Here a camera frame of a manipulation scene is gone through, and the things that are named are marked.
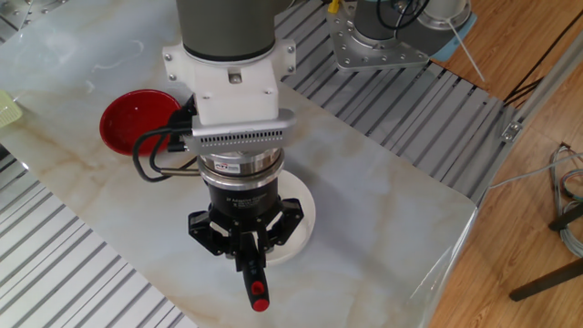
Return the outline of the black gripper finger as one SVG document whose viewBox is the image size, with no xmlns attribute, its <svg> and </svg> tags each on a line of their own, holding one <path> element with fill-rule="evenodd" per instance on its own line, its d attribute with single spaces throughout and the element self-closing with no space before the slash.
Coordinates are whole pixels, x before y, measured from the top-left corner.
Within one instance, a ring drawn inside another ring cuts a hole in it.
<svg viewBox="0 0 583 328">
<path fill-rule="evenodd" d="M 197 211 L 189 215 L 189 235 L 214 256 L 225 255 L 242 271 L 241 225 L 218 210 Z"/>
<path fill-rule="evenodd" d="M 303 218 L 298 199 L 280 198 L 257 218 L 257 245 L 268 266 L 290 260 L 303 248 Z"/>
</svg>

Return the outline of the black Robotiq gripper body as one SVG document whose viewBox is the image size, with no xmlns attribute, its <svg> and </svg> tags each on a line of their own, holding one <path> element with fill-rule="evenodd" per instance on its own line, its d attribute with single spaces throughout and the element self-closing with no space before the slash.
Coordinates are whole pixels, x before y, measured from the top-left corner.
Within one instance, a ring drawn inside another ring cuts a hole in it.
<svg viewBox="0 0 583 328">
<path fill-rule="evenodd" d="M 210 209 L 205 223 L 229 231 L 237 221 L 245 226 L 250 223 L 269 224 L 281 210 L 278 195 L 278 180 L 252 190 L 234 191 L 224 190 L 209 185 Z"/>
</svg>

